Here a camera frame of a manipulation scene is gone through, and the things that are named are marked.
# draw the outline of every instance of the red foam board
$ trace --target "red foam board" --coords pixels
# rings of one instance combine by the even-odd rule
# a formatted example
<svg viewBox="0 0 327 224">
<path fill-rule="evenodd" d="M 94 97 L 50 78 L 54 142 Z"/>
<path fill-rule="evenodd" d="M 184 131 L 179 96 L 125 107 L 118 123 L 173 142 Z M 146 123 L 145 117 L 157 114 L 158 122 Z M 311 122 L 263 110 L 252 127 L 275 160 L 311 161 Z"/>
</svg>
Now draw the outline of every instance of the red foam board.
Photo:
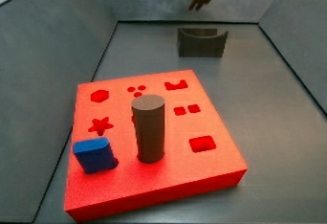
<svg viewBox="0 0 327 224">
<path fill-rule="evenodd" d="M 98 90 L 108 91 L 108 99 L 93 102 Z M 132 100 L 149 94 L 165 102 L 164 157 L 142 164 L 136 159 Z M 184 112 L 176 113 L 180 107 Z M 118 165 L 84 174 L 70 149 L 64 210 L 76 222 L 236 186 L 241 180 L 247 163 L 192 70 L 80 84 L 72 145 L 100 136 L 90 129 L 94 120 L 110 124 L 100 133 Z"/>
</svg>

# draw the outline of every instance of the circular hole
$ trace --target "circular hole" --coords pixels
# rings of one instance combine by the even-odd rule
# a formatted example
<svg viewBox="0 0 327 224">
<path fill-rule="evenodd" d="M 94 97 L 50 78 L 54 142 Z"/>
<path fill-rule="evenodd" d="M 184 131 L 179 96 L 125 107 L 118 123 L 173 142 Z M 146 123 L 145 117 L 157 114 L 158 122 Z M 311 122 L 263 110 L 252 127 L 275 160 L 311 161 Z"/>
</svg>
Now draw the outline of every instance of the circular hole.
<svg viewBox="0 0 327 224">
<path fill-rule="evenodd" d="M 128 92 L 132 92 L 132 91 L 134 91 L 134 88 L 133 87 L 129 87 L 128 88 Z"/>
<path fill-rule="evenodd" d="M 137 90 L 144 90 L 146 87 L 145 87 L 145 85 L 138 85 L 137 86 Z"/>
<path fill-rule="evenodd" d="M 136 92 L 136 93 L 133 94 L 133 96 L 137 98 L 137 97 L 141 96 L 141 93 L 140 93 L 140 92 Z"/>
</svg>

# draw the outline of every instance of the blue block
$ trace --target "blue block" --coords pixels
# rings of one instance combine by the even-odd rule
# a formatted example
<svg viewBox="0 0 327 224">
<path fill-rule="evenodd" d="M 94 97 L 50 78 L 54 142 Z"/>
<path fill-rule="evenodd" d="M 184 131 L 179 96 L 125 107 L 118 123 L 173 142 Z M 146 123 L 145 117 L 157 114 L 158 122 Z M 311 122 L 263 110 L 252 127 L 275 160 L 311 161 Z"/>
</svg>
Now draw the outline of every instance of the blue block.
<svg viewBox="0 0 327 224">
<path fill-rule="evenodd" d="M 96 173 L 102 169 L 113 169 L 117 166 L 105 137 L 76 142 L 73 153 L 86 174 Z"/>
</svg>

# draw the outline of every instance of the dark gray arch block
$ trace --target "dark gray arch block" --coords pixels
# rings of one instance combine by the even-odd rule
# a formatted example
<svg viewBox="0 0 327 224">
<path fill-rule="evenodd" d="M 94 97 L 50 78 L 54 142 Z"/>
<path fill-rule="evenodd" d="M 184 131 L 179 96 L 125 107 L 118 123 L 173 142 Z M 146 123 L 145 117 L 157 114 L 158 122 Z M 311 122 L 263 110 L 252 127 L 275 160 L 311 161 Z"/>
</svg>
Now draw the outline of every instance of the dark gray arch block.
<svg viewBox="0 0 327 224">
<path fill-rule="evenodd" d="M 327 0 L 276 0 L 259 26 L 327 112 Z"/>
<path fill-rule="evenodd" d="M 0 8 L 0 222 L 32 222 L 116 20 L 104 0 Z"/>
<path fill-rule="evenodd" d="M 177 29 L 179 56 L 221 57 L 228 31 L 217 29 Z"/>
</svg>

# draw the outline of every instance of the gray floor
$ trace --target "gray floor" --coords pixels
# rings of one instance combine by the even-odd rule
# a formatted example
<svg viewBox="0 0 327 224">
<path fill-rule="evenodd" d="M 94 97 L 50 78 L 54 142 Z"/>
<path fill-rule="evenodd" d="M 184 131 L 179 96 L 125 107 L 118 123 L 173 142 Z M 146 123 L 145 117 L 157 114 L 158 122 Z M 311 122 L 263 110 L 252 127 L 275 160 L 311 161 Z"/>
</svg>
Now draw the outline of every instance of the gray floor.
<svg viewBox="0 0 327 224">
<path fill-rule="evenodd" d="M 176 28 L 228 30 L 224 56 L 179 58 Z M 193 69 L 249 165 L 237 188 L 93 223 L 327 222 L 327 120 L 256 25 L 118 24 L 96 80 Z M 37 223 L 62 211 L 68 152 Z"/>
</svg>

